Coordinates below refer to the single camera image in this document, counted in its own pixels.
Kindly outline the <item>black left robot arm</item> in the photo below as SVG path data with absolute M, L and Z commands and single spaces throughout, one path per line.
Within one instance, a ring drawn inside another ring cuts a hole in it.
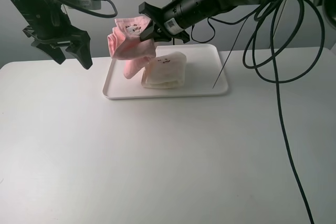
M 33 38 L 31 46 L 43 51 L 56 63 L 62 64 L 66 57 L 61 47 L 89 69 L 92 66 L 90 37 L 84 30 L 74 27 L 68 15 L 56 0 L 10 0 L 28 26 L 23 33 Z

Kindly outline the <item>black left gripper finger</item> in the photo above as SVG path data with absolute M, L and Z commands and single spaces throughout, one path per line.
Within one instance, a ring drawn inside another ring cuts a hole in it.
M 89 42 L 72 43 L 66 48 L 66 52 L 74 56 L 86 70 L 92 66 Z
M 37 45 L 36 48 L 43 51 L 59 65 L 65 61 L 65 55 L 60 48 L 53 48 L 50 45 Z

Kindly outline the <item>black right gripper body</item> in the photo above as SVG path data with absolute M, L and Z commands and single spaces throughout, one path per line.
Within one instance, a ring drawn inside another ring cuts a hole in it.
M 218 11 L 216 0 L 172 0 L 162 8 L 144 2 L 139 5 L 139 13 L 155 22 L 155 31 L 163 31 L 184 43 L 190 41 L 185 31 L 198 22 L 211 17 Z

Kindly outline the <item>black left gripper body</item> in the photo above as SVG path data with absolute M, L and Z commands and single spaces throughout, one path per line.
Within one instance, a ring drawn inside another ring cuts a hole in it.
M 34 39 L 33 47 L 50 45 L 61 49 L 61 47 L 67 48 L 72 43 L 90 43 L 88 33 L 71 24 L 57 0 L 10 1 L 28 22 L 23 32 L 27 37 Z

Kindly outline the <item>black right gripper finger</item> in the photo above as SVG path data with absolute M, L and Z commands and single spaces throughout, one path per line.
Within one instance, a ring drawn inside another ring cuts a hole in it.
M 172 40 L 172 35 L 163 31 L 153 31 L 151 35 L 154 42 L 170 42 Z
M 145 30 L 140 34 L 140 41 L 153 39 L 155 35 L 155 22 L 149 22 Z

